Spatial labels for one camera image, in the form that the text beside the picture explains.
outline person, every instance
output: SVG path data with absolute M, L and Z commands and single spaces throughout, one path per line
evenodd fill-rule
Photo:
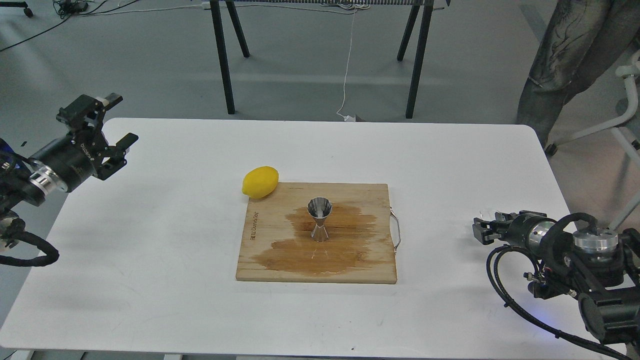
M 518 103 L 517 124 L 542 147 L 563 106 L 624 53 L 640 29 L 640 0 L 558 0 Z

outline lemon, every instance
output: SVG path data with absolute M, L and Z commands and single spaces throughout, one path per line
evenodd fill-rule
M 272 167 L 259 167 L 249 171 L 242 181 L 242 193 L 252 199 L 269 195 L 278 186 L 278 171 Z

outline wet stain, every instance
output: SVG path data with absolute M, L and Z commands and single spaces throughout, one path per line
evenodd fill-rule
M 307 207 L 286 215 L 294 238 L 271 243 L 271 248 L 252 257 L 269 270 L 294 272 L 316 277 L 363 270 L 383 261 L 367 259 L 367 242 L 375 236 L 376 216 L 363 215 L 360 208 L 334 204 L 324 226 L 329 240 L 311 239 L 315 222 Z

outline jigger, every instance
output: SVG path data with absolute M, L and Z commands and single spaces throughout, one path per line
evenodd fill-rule
M 309 215 L 316 221 L 316 226 L 311 232 L 311 238 L 315 241 L 322 242 L 329 240 L 329 234 L 324 228 L 324 221 L 326 217 L 331 213 L 332 205 L 328 199 L 324 197 L 316 197 L 311 199 L 307 204 L 307 211 Z

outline white table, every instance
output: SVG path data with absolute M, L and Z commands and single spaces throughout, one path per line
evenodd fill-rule
M 140 140 L 129 164 L 69 195 L 0 331 L 6 348 L 175 354 L 598 359 L 505 309 L 472 235 L 481 210 L 568 213 L 531 129 L 469 124 L 113 119 Z M 398 282 L 234 279 L 244 175 L 387 183 L 400 218 Z M 505 261 L 534 315 L 591 338 L 569 297 L 536 300 L 525 258 Z

